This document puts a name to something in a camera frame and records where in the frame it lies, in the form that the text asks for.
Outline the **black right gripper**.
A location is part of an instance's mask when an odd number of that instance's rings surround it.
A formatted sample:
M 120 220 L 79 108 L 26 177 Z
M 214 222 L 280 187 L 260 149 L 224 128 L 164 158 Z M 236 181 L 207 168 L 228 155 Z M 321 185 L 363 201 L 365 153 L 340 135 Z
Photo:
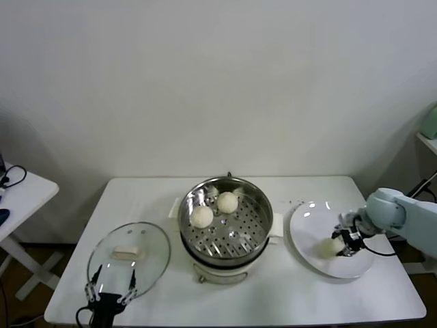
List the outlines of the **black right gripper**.
M 352 257 L 362 249 L 362 239 L 369 238 L 369 219 L 365 210 L 341 213 L 331 235 L 342 242 L 343 248 L 336 256 Z

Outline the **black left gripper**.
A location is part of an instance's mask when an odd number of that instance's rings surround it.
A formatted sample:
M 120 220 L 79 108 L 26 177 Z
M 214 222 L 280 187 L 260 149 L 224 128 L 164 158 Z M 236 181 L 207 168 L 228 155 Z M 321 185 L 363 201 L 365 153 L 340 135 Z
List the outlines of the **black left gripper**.
M 85 285 L 85 296 L 89 301 L 89 308 L 92 311 L 91 328 L 112 328 L 114 318 L 121 314 L 127 304 L 137 296 L 137 279 L 135 270 L 132 270 L 128 292 L 122 296 L 119 294 L 96 292 L 96 284 L 102 270 L 100 265 L 91 279 Z

